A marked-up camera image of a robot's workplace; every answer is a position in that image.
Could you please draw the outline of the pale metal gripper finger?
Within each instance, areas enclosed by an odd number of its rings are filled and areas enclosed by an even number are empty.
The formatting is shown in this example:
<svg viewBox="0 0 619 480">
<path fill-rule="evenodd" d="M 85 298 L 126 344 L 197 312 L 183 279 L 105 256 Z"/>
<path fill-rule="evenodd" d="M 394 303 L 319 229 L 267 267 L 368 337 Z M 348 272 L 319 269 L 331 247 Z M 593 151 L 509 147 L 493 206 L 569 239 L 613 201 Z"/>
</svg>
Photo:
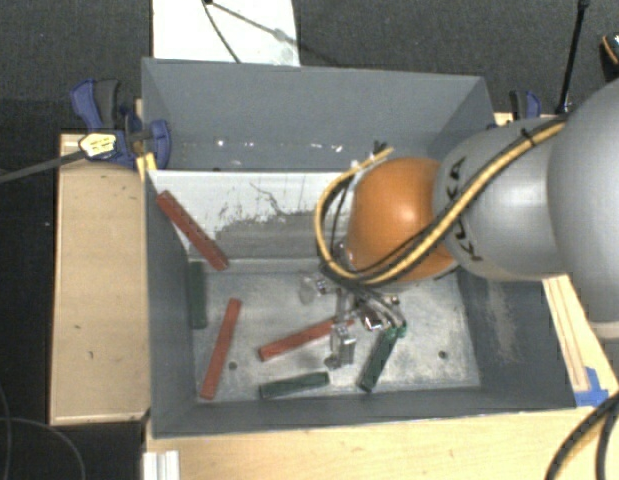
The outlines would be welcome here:
<svg viewBox="0 0 619 480">
<path fill-rule="evenodd" d="M 330 355 L 324 364 L 328 369 L 339 369 L 355 361 L 356 337 L 345 322 L 337 323 L 330 331 Z"/>
<path fill-rule="evenodd" d="M 311 304 L 317 297 L 329 292 L 329 282 L 320 274 L 306 274 L 300 279 L 300 301 Z"/>
</svg>

